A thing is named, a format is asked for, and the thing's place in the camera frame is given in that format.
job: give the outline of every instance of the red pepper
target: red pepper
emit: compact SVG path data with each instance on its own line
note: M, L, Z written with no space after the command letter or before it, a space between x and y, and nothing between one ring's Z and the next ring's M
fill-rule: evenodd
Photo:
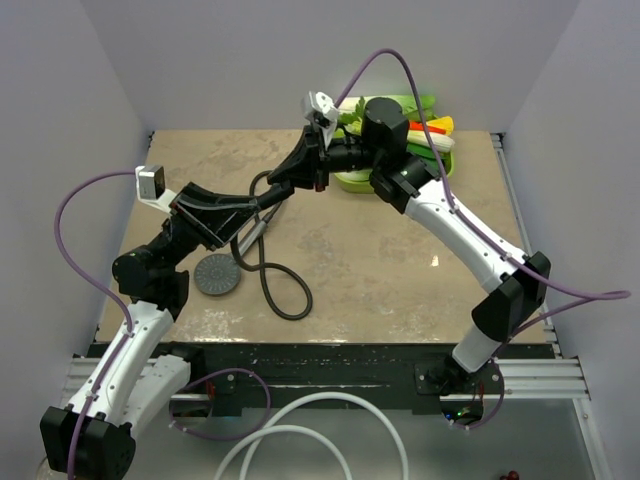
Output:
M442 135L446 135L447 131L444 128L432 127L431 125L427 125L429 132L431 133L441 133ZM419 132L423 132L422 123L420 122L409 122L409 130L417 130Z

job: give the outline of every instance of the white cable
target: white cable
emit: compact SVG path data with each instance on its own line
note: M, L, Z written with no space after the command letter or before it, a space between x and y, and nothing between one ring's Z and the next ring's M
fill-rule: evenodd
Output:
M278 413L271 417L271 419L267 423L265 423L264 428L272 427L287 413L295 410L301 405L306 405L307 403L316 402L318 400L344 400L347 402L355 403L356 405L360 405L361 407L366 408L376 417L378 417L378 419L384 424L384 426L387 427L387 430L389 430L389 433L393 437L393 441L398 447L398 453L400 454L400 463L402 464L402 480L409 480L409 460L407 459L407 451L405 450L402 439L400 438L400 435L398 435L395 427L378 407L360 397L356 397L355 395L340 392L322 392L307 395L306 397L299 398L291 402L286 407L282 408ZM244 457L244 461L242 462L242 469L240 470L240 480L246 480L247 471L249 470L249 463L251 462L253 454L258 448L258 445L260 445L260 442L261 440L258 439L253 442L251 447L249 447L247 455Z
M335 457L338 459L338 462L340 462L340 466L344 471L344 476L346 480L353 480L353 477L351 476L351 470L349 470L349 465L347 465L347 461L344 459L344 456L342 455L342 453L340 453L340 450L338 450L338 447L336 447L331 442L331 440L329 440L327 437L323 435L320 435L318 432L314 430L311 430L306 427L299 427L297 425L278 425L277 427L267 427L265 425L265 427L263 427L261 430L258 430L257 432L254 432L251 435L243 438L242 441L238 442L238 444L235 447L233 447L229 451L229 453L227 453L227 456L224 457L224 459L222 460L222 463L220 463L220 466L216 471L216 476L214 477L214 480L220 480L222 478L222 475L224 474L224 471L226 470L226 468L229 466L229 464L233 461L235 456L238 453L240 453L240 451L244 447L246 447L252 442L261 442L262 437L266 437L267 435L271 435L272 433L302 433L303 435L308 435L310 437L315 438L320 443L322 443L325 447L331 450L331 453L333 453Z

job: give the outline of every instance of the tabletop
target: tabletop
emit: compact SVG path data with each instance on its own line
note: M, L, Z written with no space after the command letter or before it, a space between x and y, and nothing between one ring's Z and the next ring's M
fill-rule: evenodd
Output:
M251 179L277 166L299 136L300 130L157 131L147 164L165 167L173 191L193 181L220 193L246 194ZM460 131L453 137L454 193L498 234L521 246L490 135ZM164 218L136 202L121 251L151 240ZM308 317L291 322L276 316L257 273L243 271L238 287L226 296L201 293L193 270L211 252L199 248L178 265L178 271L191 273L189 300L165 341L458 342L471 325L471 310L486 295L430 232L375 195L347 193L335 182L323 193L296 191L271 222L265 242L268 261L287 265L309 284L314 306ZM246 259L256 263L257 249ZM299 286L279 272L267 275L280 308L301 311L305 298ZM111 340L121 322L122 312L108 302L96 340ZM541 328L516 339L544 340Z

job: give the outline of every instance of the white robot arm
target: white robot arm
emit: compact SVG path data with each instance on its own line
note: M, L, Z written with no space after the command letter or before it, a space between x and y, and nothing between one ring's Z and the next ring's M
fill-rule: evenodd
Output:
M133 331L129 333L123 324L96 371L67 408L51 407L43 417L42 435L54 469L65 471L70 430L87 396L91 396L93 402L86 412L87 427L83 431L85 461L77 471L95 478L102 478L99 475L105 470L111 475L108 478L124 475L133 458L136 436L192 374L184 358L166 355L150 374L138 380L149 356L186 303L188 273L176 272L178 263L199 245L215 250L230 243L236 262L242 266L238 232L260 211L290 197L296 188L324 190L330 172L371 169L370 183L375 193L435 234L488 293L472 311L473 324L465 338L441 366L429 372L434 395L462 389L542 304L546 287L523 275L460 221L445 201L439 173L407 152L408 121L396 102L370 100L361 136L347 134L341 139L332 138L337 110L326 94L310 93L303 105L310 123L291 154L267 177L271 188L260 196L216 194L193 183L176 194L166 189L162 167L136 169L138 199L169 218L149 244L121 255L113 263L120 293L133 302L129 306ZM456 205L512 259L548 277L550 264L544 255L538 252L527 256L459 200ZM117 356L107 365L114 351ZM92 383L106 367L99 393L91 393Z

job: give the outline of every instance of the white panel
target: white panel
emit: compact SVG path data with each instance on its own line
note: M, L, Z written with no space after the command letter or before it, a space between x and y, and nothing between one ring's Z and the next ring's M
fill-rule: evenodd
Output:
M55 209L82 180L140 161L144 131L77 0L2 2L0 59L0 478L23 479L103 305L57 253ZM103 280L134 195L133 179L105 183L63 219L72 254Z
M308 90L337 95L398 49L439 111L504 131L578 0L82 0L136 111L154 128L302 124ZM408 93L392 59L357 93Z
M487 408L493 405L493 401L487 402ZM589 468L571 401L507 400L486 428L469 434L449 428L444 418L436 415L412 415L410 411L399 410L384 413L407 448L412 480L498 480L514 469L524 480L596 480ZM232 434L249 429L262 414L262 409L248 408L239 418L181 422L207 433ZM170 423L165 407L139 438L136 458L126 480L213 479L217 465L233 443L207 442L176 428L167 428ZM312 428L334 442L355 479L401 478L393 440L365 410L302 408L287 415L286 423ZM519 435L518 448L513 448L519 432L527 434ZM233 463L225 480L238 478L240 464L240 461ZM46 469L43 470L41 480L65 480L62 475L45 476ZM262 442L247 478L342 480L344 475L331 453L315 441L284 435Z
M583 0L506 137L527 231L552 276L634 293L555 322L563 352L582 359L620 479L640 469L639 22L636 0Z

